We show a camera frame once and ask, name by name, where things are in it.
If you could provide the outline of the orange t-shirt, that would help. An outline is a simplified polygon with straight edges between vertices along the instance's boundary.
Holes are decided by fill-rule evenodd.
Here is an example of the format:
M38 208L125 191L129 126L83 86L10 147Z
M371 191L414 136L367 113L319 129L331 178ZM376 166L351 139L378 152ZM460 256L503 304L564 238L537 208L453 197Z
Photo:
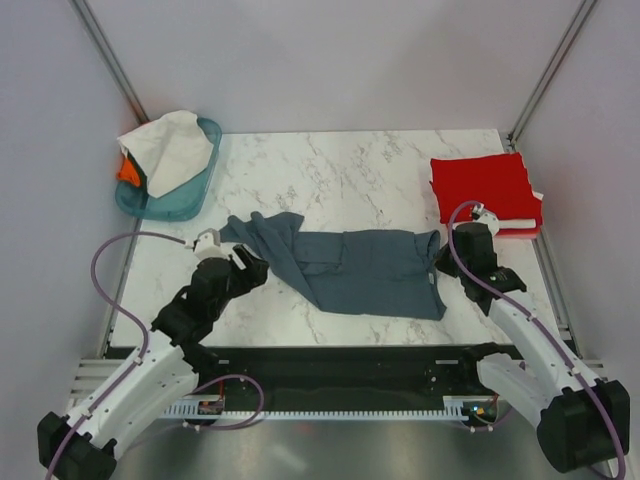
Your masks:
M128 183L130 185L133 185L131 183L131 179L132 179L131 174L132 173L133 173L133 170L131 169L131 164L128 161L128 157L124 157L122 159L121 167L118 170L118 172L116 173L116 179L118 181L120 181L120 182L125 182L125 183Z

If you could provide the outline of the grey-blue t-shirt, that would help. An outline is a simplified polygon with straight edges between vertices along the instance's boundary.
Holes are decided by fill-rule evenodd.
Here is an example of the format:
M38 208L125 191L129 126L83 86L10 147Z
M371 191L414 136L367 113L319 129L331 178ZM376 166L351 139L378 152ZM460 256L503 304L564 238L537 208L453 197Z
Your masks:
M247 221L232 215L221 240L244 244L273 274L323 312L440 321L436 230L308 232L305 217L282 212Z

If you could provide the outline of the crumpled white t-shirt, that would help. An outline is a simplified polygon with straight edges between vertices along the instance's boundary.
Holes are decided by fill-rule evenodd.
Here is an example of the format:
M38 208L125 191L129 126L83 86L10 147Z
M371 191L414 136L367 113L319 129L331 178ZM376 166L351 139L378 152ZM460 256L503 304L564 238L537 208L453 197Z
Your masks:
M160 198L205 170L214 144L187 110L167 113L117 138L122 158L132 155L147 175L146 193Z

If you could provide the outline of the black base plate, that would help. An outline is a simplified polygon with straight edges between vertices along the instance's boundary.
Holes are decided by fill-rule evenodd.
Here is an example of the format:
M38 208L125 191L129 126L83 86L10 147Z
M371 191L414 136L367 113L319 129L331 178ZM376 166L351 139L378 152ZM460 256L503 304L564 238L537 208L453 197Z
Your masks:
M437 399L489 397L456 346L219 347L199 382L223 380L232 406L420 407Z

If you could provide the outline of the dark green t-shirt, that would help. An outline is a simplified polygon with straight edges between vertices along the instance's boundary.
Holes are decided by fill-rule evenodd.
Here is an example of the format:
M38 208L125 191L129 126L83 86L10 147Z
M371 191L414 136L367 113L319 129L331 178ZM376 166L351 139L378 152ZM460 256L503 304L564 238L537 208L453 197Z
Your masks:
M133 173L131 174L131 183L137 188L141 188L146 191L148 183L146 173L132 155L128 156L128 161L131 164L131 169L133 170Z

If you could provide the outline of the folded red t-shirt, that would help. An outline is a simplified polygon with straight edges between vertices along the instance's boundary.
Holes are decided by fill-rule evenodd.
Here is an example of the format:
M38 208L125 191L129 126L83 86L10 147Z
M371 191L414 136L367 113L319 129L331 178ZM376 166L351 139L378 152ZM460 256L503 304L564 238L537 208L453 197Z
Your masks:
M540 226L535 219L500 220L498 237L508 239L535 239Z
M500 220L534 220L541 225L542 200L534 195L523 157L503 153L477 158L430 161L431 187L440 221L446 224L466 201L477 201Z

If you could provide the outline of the folded red t-shirt bottom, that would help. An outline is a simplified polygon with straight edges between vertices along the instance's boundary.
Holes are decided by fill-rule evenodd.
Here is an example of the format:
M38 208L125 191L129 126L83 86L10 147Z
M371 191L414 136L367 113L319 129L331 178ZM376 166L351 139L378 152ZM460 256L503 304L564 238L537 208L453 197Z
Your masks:
M540 226L535 219L500 220L498 237L508 239L535 239Z

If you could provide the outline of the teal plastic bin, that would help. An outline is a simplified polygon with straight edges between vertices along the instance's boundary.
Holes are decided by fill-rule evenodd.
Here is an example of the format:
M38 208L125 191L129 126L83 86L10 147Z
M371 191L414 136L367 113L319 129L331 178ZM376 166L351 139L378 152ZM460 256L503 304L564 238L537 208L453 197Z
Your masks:
M186 221L200 213L218 160L222 131L215 121L206 117L198 116L198 125L214 144L205 170L160 198L153 198L143 189L117 180L115 202L121 211L138 219L166 222Z

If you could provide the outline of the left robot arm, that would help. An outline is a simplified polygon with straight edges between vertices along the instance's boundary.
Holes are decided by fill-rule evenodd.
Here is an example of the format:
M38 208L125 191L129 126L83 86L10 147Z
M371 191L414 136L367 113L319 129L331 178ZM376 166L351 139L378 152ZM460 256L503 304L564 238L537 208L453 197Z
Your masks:
M219 382L216 355L201 343L230 301L263 285L269 265L236 245L203 254L188 285L164 306L140 347L67 414L37 426L48 479L107 479L133 441L180 398Z

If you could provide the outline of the folded white t-shirt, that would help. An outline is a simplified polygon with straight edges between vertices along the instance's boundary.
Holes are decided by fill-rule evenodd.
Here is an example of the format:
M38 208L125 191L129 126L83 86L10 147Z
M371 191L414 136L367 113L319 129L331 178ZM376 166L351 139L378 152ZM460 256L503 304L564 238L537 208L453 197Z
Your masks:
M543 224L543 198L535 191L513 191L499 195L489 202L499 222L499 234L523 231L537 234Z

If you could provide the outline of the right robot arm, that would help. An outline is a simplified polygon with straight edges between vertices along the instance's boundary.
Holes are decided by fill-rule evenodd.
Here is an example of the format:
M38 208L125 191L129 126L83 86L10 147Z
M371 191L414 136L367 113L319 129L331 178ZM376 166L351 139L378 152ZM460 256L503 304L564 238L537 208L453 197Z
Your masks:
M541 321L517 273L499 265L489 227L466 222L452 228L436 256L439 272L460 281L467 298L510 339L525 365L494 343L469 348L458 368L467 392L486 388L503 398L536 433L541 451L560 473L617 460L626 473L630 396L605 380Z

